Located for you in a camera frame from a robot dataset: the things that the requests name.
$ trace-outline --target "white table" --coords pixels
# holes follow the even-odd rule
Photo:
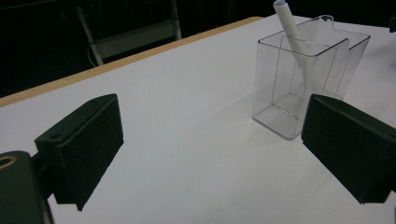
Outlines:
[[[346,102],[396,127],[396,35],[335,28],[372,37]],[[36,137],[115,92],[125,144],[82,213],[49,198],[58,224],[394,223],[393,192],[358,204],[300,138],[252,120],[257,40],[280,30],[271,16],[3,106],[0,152],[34,155]]]

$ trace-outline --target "acrylic container divider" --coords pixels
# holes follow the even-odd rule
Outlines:
[[[259,40],[253,119],[291,140],[303,128],[312,93],[343,99],[369,35],[335,30],[331,16],[297,25],[301,39],[284,32]]]

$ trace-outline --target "clear plastic container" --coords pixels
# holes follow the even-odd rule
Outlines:
[[[331,16],[259,40],[253,119],[291,140],[301,133],[312,93],[343,99],[369,35],[335,30]]]

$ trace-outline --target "table edge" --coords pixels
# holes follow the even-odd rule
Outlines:
[[[232,30],[234,28],[249,24],[251,22],[258,21],[260,19],[262,19],[262,17],[250,17],[250,18],[247,18],[247,19],[244,19],[241,21],[236,21],[236,22],[224,25],[224,26],[220,26],[213,30],[209,30],[209,31],[200,33],[198,35],[192,35],[192,36],[180,39],[178,41],[174,41],[169,44],[159,46],[158,48],[155,48],[155,49],[149,49],[149,50],[137,53],[135,55],[125,57],[123,59],[117,60],[112,63],[106,63],[104,65],[76,73],[69,77],[63,77],[63,78],[51,81],[49,83],[45,83],[43,85],[33,87],[33,88],[25,90],[25,91],[20,91],[20,92],[14,93],[14,94],[10,94],[8,96],[0,98],[0,107],[6,106],[6,105],[11,105],[11,104],[17,103],[19,101],[26,100],[26,99],[35,97],[37,95],[49,92],[49,91],[54,91],[54,90],[60,89],[62,87],[71,85],[73,83],[79,82],[81,80],[87,79],[87,78],[96,77],[96,76],[101,75],[105,72],[117,69],[117,68],[127,65],[129,63],[138,62],[140,60],[146,59],[153,55],[165,52],[169,49],[175,49],[177,47],[180,47],[180,46],[183,46],[186,44],[190,44],[194,41],[198,41],[198,40],[210,37],[212,35],[217,35],[217,34]]]

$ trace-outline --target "screw hole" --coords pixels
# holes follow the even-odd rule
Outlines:
[[[57,139],[57,138],[60,138],[61,136],[62,136],[61,134],[55,133],[55,134],[51,135],[49,138],[50,139]]]
[[[0,157],[0,169],[3,169],[3,168],[6,168],[6,167],[10,166],[16,160],[17,160],[17,158],[14,157],[14,156]]]

